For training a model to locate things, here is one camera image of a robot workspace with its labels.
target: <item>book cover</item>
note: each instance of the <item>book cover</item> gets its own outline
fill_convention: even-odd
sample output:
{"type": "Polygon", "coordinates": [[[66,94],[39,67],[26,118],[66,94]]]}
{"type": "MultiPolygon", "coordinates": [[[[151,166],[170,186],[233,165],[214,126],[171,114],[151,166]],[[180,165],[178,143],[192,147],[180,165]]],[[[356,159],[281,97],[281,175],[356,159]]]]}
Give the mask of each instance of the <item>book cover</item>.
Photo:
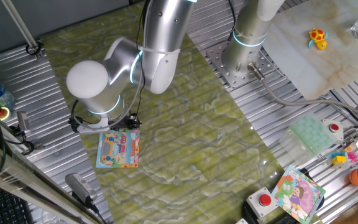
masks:
{"type": "Polygon", "coordinates": [[[139,143],[139,129],[101,133],[96,168],[138,167],[139,143]]]}
{"type": "Polygon", "coordinates": [[[310,222],[326,191],[293,166],[278,181],[272,195],[278,206],[302,224],[310,222]]]}

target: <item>yellow toy duck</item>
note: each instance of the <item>yellow toy duck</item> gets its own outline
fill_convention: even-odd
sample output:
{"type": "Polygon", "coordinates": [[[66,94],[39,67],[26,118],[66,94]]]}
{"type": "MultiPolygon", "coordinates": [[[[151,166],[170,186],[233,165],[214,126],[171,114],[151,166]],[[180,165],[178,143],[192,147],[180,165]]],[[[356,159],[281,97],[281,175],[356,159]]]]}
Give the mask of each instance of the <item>yellow toy duck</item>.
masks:
{"type": "Polygon", "coordinates": [[[312,31],[309,32],[310,34],[310,42],[309,42],[309,48],[313,45],[313,43],[316,43],[317,48],[320,50],[324,50],[327,47],[327,42],[325,41],[328,38],[328,33],[320,29],[313,28],[312,31]]]}

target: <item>green patterned surface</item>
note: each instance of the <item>green patterned surface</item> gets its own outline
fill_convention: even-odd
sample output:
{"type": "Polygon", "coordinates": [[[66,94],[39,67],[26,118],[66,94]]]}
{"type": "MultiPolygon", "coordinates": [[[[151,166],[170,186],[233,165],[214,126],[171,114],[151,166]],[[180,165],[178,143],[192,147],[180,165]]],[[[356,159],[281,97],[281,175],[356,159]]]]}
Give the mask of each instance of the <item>green patterned surface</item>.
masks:
{"type": "MultiPolygon", "coordinates": [[[[120,36],[135,40],[141,9],[137,4],[42,38],[70,107],[68,70],[82,60],[102,61],[120,36]]],[[[94,169],[116,223],[235,223],[245,196],[272,187],[283,173],[188,36],[181,48],[168,90],[142,93],[139,168],[94,169]]],[[[122,93],[127,103],[135,90],[122,93]]],[[[92,120],[81,104],[76,115],[92,120]]],[[[81,138],[94,165],[98,135],[81,138]]]]}

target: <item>corrugated metal surface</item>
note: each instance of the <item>corrugated metal surface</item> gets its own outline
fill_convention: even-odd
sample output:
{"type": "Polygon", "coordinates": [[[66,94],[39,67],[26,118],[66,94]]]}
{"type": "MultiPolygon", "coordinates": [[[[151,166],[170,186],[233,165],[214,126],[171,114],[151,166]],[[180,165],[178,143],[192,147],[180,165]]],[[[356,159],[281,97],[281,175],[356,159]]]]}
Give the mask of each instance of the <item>corrugated metal surface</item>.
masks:
{"type": "MultiPolygon", "coordinates": [[[[235,5],[236,13],[244,6],[244,1],[232,0],[232,2],[235,5]]],[[[283,3],[279,12],[302,2],[305,2],[305,0],[287,0],[283,3]]],[[[200,52],[206,55],[206,50],[224,42],[228,38],[232,26],[233,19],[227,0],[199,0],[189,23],[188,35],[192,38],[200,52]]],[[[232,95],[247,119],[252,123],[255,130],[264,140],[264,143],[270,148],[283,167],[294,164],[295,161],[281,147],[278,139],[292,122],[305,114],[314,113],[321,119],[327,118],[341,121],[346,133],[354,130],[352,127],[355,124],[346,119],[331,105],[283,106],[276,103],[269,96],[263,85],[256,79],[238,88],[232,88],[221,78],[221,74],[217,70],[215,71],[216,75],[221,79],[222,84],[232,95]]],[[[287,80],[277,71],[273,70],[272,72],[265,73],[265,75],[268,84],[279,97],[288,101],[304,100],[291,81],[287,80]]],[[[333,95],[335,93],[335,91],[329,92],[322,97],[335,100],[336,98],[333,95]]],[[[350,105],[358,105],[358,81],[343,88],[338,93],[350,105]]],[[[358,201],[358,198],[355,198],[351,203],[331,209],[338,205],[342,198],[351,197],[352,194],[358,191],[358,187],[352,186],[347,179],[350,167],[344,170],[334,170],[331,166],[322,162],[323,157],[338,148],[339,146],[335,146],[328,149],[321,154],[322,157],[314,158],[307,164],[300,165],[300,167],[308,168],[314,180],[327,191],[324,207],[317,213],[325,223],[331,222],[341,212],[358,201]]]]}
{"type": "MultiPolygon", "coordinates": [[[[68,124],[66,102],[47,58],[36,60],[24,47],[0,55],[0,81],[16,98],[15,111],[26,111],[31,127],[27,140],[42,142],[43,150],[27,158],[67,192],[65,176],[79,173],[98,193],[96,206],[112,219],[99,183],[78,134],[68,124]]],[[[8,125],[17,126],[16,112],[8,125]]],[[[41,223],[41,209],[31,205],[34,220],[41,223]]]]}

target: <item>black keyboard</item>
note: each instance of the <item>black keyboard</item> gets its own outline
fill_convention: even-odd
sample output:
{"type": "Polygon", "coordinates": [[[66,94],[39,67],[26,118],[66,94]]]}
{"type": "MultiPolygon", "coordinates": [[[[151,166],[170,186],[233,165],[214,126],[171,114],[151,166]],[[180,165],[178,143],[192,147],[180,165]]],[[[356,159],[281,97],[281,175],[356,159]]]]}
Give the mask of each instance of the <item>black keyboard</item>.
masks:
{"type": "Polygon", "coordinates": [[[31,224],[27,202],[0,189],[0,224],[31,224]]]}

